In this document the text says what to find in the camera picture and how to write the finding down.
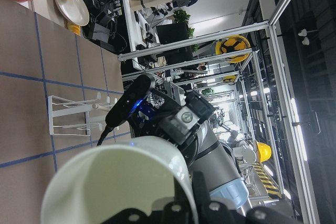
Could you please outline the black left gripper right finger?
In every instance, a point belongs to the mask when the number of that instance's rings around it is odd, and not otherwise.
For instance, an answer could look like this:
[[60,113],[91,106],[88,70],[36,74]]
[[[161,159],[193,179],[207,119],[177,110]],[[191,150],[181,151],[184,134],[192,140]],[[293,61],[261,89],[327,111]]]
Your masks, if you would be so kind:
[[199,223],[296,223],[295,219],[285,216],[271,208],[258,206],[242,216],[230,210],[224,203],[210,199],[205,177],[202,172],[192,172],[192,188],[197,207]]

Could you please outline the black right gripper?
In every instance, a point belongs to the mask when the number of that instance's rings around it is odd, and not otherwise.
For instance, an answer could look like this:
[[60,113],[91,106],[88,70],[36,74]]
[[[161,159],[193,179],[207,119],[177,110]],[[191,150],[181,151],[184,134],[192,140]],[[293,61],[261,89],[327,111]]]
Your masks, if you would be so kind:
[[160,97],[164,102],[155,107],[146,98],[135,106],[130,116],[134,136],[157,136],[167,140],[178,148],[187,166],[191,166],[201,148],[197,131],[215,108],[195,91],[186,94],[184,105],[158,90],[152,90],[150,95]]

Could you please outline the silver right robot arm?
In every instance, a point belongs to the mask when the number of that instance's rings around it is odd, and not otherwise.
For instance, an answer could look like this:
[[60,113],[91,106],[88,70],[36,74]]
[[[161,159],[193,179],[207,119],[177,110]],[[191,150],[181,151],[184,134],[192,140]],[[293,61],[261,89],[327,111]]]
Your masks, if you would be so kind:
[[215,109],[199,93],[187,93],[179,105],[167,95],[152,90],[164,102],[154,107],[147,99],[138,100],[129,123],[136,136],[157,136],[175,145],[188,170],[202,172],[210,198],[238,210],[248,200],[248,189],[230,147],[221,143],[208,119]]

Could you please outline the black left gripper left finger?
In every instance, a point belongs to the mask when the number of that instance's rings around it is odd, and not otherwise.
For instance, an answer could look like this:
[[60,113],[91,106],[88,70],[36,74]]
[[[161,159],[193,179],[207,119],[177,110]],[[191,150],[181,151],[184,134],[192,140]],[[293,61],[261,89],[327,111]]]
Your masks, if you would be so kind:
[[124,182],[108,200],[102,223],[194,223],[192,201],[176,178]]

